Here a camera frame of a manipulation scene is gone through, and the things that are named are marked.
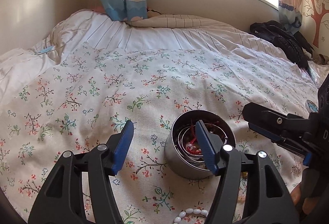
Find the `white duvet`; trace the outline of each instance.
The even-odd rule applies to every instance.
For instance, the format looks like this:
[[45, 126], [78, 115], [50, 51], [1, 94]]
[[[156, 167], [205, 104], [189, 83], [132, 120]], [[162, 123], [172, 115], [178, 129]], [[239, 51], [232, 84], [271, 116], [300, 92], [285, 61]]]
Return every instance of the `white duvet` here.
[[[253, 101], [308, 117], [304, 104], [317, 101], [317, 89], [307, 73], [267, 41], [221, 22], [162, 15], [134, 25], [156, 28], [84, 10], [33, 48], [56, 51], [36, 56], [14, 50], [0, 57], [0, 186], [25, 220], [65, 150], [89, 151], [127, 119], [134, 122], [134, 138], [126, 164], [111, 178], [124, 223], [170, 224], [188, 207], [209, 210], [218, 179], [181, 178], [163, 155], [173, 121], [193, 109], [226, 120], [238, 150], [266, 151], [289, 190], [300, 182], [301, 159], [250, 131], [241, 112]], [[242, 179], [242, 198], [245, 190]], [[239, 200], [234, 220], [241, 209]], [[88, 190], [85, 210], [93, 219]]]

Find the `robotic arm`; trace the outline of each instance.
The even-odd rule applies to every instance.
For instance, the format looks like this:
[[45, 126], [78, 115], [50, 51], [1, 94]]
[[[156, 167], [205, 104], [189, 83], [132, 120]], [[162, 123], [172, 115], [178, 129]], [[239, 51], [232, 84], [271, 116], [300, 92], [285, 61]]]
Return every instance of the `robotic arm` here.
[[[279, 172], [264, 151], [244, 154], [218, 135], [208, 132], [200, 120], [195, 134], [207, 168], [221, 176], [205, 224], [232, 222], [241, 172], [248, 173], [246, 203], [238, 224], [326, 223], [329, 209], [329, 76], [318, 92], [319, 112], [308, 119], [287, 116], [255, 103], [247, 104], [243, 117], [249, 128], [273, 143], [304, 158], [301, 199], [294, 206]], [[91, 152], [74, 155], [66, 151], [47, 177], [32, 207], [29, 224], [90, 224], [83, 208], [82, 172], [88, 172], [89, 188], [97, 224], [122, 224], [108, 176], [121, 170], [134, 134], [127, 121], [122, 132]], [[302, 211], [307, 197], [321, 197], [309, 215]]]

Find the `round sticker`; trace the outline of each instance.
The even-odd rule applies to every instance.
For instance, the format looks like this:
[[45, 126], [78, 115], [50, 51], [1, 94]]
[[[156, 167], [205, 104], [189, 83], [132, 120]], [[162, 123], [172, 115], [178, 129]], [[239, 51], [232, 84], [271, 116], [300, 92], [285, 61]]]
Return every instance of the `round sticker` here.
[[319, 112], [319, 108], [317, 107], [317, 105], [310, 100], [306, 101], [305, 106], [309, 113], [318, 113]]

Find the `open tin can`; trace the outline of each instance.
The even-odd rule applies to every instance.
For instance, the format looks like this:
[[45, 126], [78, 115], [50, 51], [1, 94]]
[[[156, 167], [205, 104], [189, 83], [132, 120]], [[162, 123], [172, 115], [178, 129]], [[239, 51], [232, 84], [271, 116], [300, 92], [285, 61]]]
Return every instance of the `open tin can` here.
[[216, 114], [206, 110], [191, 110], [181, 114], [172, 125], [164, 156], [176, 174], [191, 180], [200, 180], [212, 175], [206, 167], [197, 141], [193, 141], [193, 129], [199, 120], [205, 123], [209, 132], [217, 134], [224, 144], [236, 147], [231, 128]]

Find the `black jacket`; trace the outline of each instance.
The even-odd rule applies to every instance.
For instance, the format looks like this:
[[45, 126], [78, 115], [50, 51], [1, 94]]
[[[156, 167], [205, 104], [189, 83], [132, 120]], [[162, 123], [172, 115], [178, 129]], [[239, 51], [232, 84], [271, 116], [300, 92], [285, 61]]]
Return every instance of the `black jacket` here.
[[313, 48], [300, 32], [293, 36], [292, 33], [286, 31], [280, 23], [274, 20], [266, 23], [253, 23], [250, 26], [250, 32], [256, 37], [281, 48], [287, 58], [297, 64], [298, 67], [308, 68], [308, 58], [305, 56], [302, 48], [311, 54]]

